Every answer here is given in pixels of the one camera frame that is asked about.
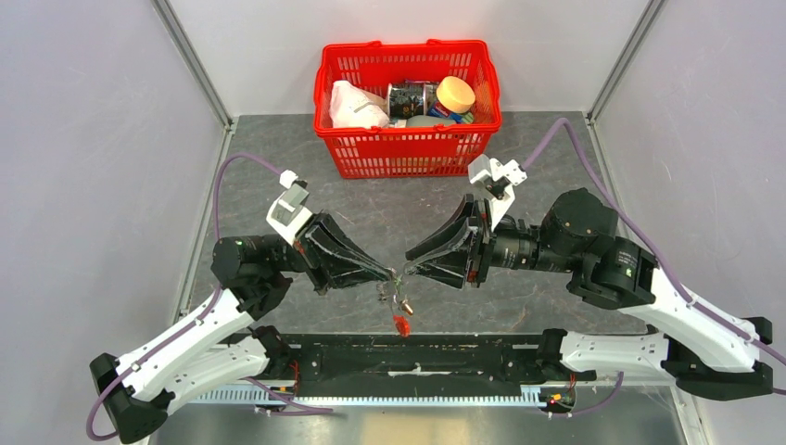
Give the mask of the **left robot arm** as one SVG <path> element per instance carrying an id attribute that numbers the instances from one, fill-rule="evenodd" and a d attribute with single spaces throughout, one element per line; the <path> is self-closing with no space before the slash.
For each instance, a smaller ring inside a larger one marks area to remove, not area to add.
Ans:
<path id="1" fill-rule="evenodd" d="M 160 428 L 192 399 L 235 380 L 285 375 L 291 355 L 277 331 L 263 326 L 249 338 L 212 347 L 276 309 L 303 273 L 314 291 L 390 282 L 395 274 L 357 246 L 327 211 L 269 214 L 268 235 L 219 238 L 211 270 L 217 288 L 146 344 L 120 357 L 102 353 L 89 364 L 98 398 L 85 422 L 89 439 L 131 444 Z"/>

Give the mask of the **keyring with red fob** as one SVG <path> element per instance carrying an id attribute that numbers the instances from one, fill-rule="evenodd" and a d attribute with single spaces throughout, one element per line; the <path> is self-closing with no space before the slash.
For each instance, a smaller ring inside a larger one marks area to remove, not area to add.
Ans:
<path id="1" fill-rule="evenodd" d="M 389 278 L 376 285 L 378 300 L 389 306 L 393 325 L 400 337 L 406 338 L 411 335 L 411 325 L 409 318 L 413 315 L 413 309 L 409 300 L 404 296 L 403 289 L 397 293 L 394 285 L 394 278 L 399 274 L 394 269 L 389 270 Z"/>

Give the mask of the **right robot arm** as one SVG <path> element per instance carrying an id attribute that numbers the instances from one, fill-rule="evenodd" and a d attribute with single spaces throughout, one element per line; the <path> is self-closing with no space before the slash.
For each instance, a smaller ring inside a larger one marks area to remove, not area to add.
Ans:
<path id="1" fill-rule="evenodd" d="M 489 200 L 466 195 L 447 222 L 407 251 L 405 271 L 454 288 L 480 286 L 492 268 L 566 273 L 567 291 L 583 302 L 646 323 L 639 335 L 545 330 L 535 366 L 548 379 L 571 372 L 670 378 L 713 401 L 774 393 L 772 368 L 759 355 L 771 322 L 683 299 L 660 261 L 616 226 L 616 212 L 584 188 L 558 196 L 539 224 L 498 215 Z"/>

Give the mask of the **green capped key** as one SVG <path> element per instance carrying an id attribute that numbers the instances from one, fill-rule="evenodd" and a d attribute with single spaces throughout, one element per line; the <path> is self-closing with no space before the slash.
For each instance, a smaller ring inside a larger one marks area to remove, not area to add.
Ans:
<path id="1" fill-rule="evenodd" d="M 402 274 L 397 274 L 394 278 L 394 285 L 397 293 L 403 289 L 403 278 L 404 276 Z"/>

